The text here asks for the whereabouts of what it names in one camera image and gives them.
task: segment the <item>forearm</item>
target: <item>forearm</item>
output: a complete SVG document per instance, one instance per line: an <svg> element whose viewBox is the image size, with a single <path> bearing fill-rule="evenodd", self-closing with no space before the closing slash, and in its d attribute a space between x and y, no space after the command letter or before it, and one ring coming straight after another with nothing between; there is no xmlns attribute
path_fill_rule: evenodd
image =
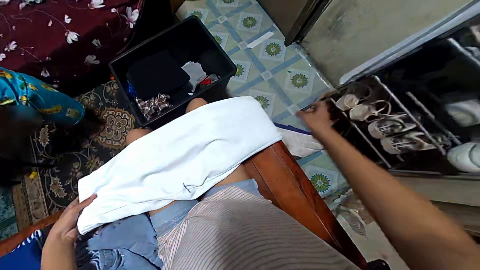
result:
<svg viewBox="0 0 480 270"><path fill-rule="evenodd" d="M77 270L74 243L49 235L43 246L41 265L42 270Z"/></svg>
<svg viewBox="0 0 480 270"><path fill-rule="evenodd" d="M452 264L479 256L475 243L457 224L336 131L315 127L312 131L412 269L451 269Z"/></svg>

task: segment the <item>wooden bed frame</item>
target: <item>wooden bed frame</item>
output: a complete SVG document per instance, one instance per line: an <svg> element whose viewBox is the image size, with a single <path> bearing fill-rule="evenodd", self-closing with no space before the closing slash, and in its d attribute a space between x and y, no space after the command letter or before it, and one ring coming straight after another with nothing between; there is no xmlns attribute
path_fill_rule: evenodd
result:
<svg viewBox="0 0 480 270"><path fill-rule="evenodd" d="M280 141L255 154L244 163L258 184L260 194L311 232L338 250L363 270L367 263L350 237L333 216L285 144ZM54 223L56 213L0 242L0 257L13 250L35 230Z"/></svg>

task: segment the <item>tiled floor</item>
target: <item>tiled floor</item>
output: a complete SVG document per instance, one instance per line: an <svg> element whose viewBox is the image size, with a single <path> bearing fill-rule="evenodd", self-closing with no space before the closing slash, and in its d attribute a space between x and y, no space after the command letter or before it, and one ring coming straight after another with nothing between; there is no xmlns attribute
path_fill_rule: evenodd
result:
<svg viewBox="0 0 480 270"><path fill-rule="evenodd" d="M186 1L177 17L197 15L237 65L228 84L231 96L252 96L262 103L275 123L305 130L295 112L330 89L304 58L296 44L284 46L285 37L255 0ZM247 44L272 31L273 36L250 49ZM321 196L347 185L325 152L299 160Z"/></svg>

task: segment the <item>knee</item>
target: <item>knee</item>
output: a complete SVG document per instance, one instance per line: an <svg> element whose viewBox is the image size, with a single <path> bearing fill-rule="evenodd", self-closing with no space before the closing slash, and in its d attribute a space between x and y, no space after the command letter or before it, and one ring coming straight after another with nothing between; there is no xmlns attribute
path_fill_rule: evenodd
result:
<svg viewBox="0 0 480 270"><path fill-rule="evenodd" d="M199 108L205 104L208 104L208 102L205 101L203 98L194 98L190 101L190 103L187 106L187 109L185 112L190 112L196 108Z"/></svg>
<svg viewBox="0 0 480 270"><path fill-rule="evenodd" d="M147 134L149 134L151 131L148 129L143 129L143 128L134 128L131 129L128 133L127 136L125 137L125 140L127 142L127 145L131 144L134 140L137 140Z"/></svg>

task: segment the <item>maroon floral fabric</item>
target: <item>maroon floral fabric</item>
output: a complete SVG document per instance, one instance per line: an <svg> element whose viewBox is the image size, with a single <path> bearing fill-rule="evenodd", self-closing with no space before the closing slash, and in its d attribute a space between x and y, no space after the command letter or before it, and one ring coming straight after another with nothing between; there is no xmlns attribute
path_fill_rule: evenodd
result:
<svg viewBox="0 0 480 270"><path fill-rule="evenodd" d="M24 1L0 7L0 66L54 86L113 59L131 39L143 6L142 0Z"/></svg>

